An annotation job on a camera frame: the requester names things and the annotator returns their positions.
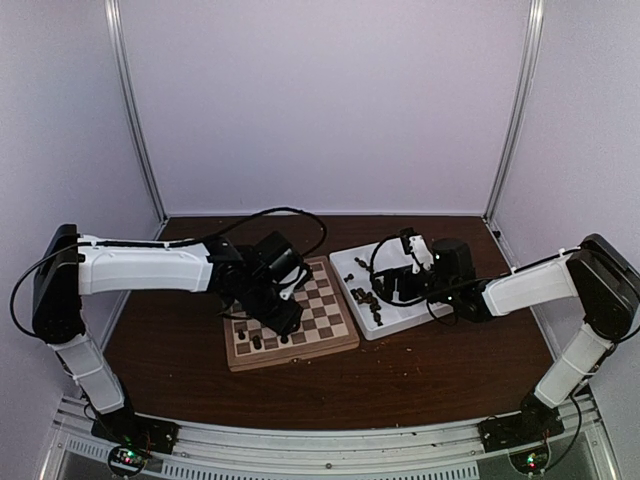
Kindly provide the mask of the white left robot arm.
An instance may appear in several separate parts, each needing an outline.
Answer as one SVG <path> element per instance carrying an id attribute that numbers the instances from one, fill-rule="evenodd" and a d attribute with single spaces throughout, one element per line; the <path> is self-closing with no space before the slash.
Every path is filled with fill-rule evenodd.
<path id="1" fill-rule="evenodd" d="M 279 232 L 255 246 L 234 246 L 220 234 L 176 241 L 133 241 L 82 235 L 76 225 L 55 232 L 34 278 L 31 326 L 23 334 L 49 345 L 67 366 L 106 429 L 123 444 L 137 442 L 144 424 L 127 406 L 124 386 L 87 331 L 86 296 L 106 292 L 175 290 L 213 293 L 237 303 L 279 336 L 300 325 L 294 292 L 312 277 L 303 255 Z"/>

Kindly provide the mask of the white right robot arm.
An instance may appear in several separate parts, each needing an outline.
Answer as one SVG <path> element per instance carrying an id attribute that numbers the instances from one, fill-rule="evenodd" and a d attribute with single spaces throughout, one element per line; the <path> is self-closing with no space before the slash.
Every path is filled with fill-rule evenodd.
<path id="1" fill-rule="evenodd" d="M 535 440 L 551 424 L 551 411 L 588 381 L 618 344 L 639 331 L 639 273 L 602 235 L 497 277 L 476 274 L 470 247 L 444 238 L 419 257 L 423 238 L 408 229 L 397 235 L 411 265 L 368 267 L 374 292 L 394 307 L 448 305 L 457 318 L 482 323 L 532 309 L 569 320 L 577 331 L 523 400 L 513 419 L 519 440 Z"/>

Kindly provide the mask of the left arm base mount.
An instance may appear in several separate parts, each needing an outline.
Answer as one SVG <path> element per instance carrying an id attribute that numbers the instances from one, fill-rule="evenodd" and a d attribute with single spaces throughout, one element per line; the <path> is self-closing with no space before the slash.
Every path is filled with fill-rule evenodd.
<path id="1" fill-rule="evenodd" d="M 110 413 L 95 410 L 94 417 L 93 436 L 131 448 L 137 453 L 171 454 L 179 433 L 179 425 L 175 422 L 138 415 L 128 396 L 122 408 Z"/>

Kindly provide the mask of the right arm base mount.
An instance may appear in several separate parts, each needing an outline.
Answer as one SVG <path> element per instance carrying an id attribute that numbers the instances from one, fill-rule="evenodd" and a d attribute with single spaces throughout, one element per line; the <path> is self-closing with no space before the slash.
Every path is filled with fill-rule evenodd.
<path id="1" fill-rule="evenodd" d="M 532 392 L 520 404 L 518 413 L 489 417 L 478 424 L 484 450 L 489 452 L 515 448 L 544 440 L 565 431 L 557 407 L 550 408 Z"/>

